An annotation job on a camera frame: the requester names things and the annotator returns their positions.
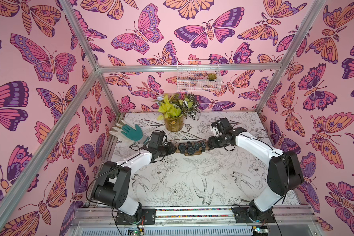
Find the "wooden watch stand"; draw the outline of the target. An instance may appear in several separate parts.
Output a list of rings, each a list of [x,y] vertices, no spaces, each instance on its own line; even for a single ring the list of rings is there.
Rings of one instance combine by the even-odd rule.
[[[176,153],[180,153],[185,156],[201,155],[209,150],[207,142],[187,142],[177,145]]]

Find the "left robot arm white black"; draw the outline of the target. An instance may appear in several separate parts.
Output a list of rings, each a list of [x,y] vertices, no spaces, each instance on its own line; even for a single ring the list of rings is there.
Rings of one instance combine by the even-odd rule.
[[[128,195],[131,176],[142,167],[176,150],[173,143],[167,141],[164,131],[154,131],[133,156],[118,163],[107,161],[103,164],[96,180],[92,182],[90,197],[117,210],[130,224],[141,223],[145,218],[142,204]]]

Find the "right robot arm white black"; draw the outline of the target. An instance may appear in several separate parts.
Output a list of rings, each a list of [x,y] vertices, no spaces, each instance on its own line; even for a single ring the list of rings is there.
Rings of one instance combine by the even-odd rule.
[[[248,217],[253,222],[262,221],[267,212],[290,190],[303,184],[304,177],[297,154],[271,147],[242,127],[234,128],[227,118],[211,124],[213,136],[208,139],[209,149],[237,146],[262,161],[267,167],[267,187],[249,203]]]

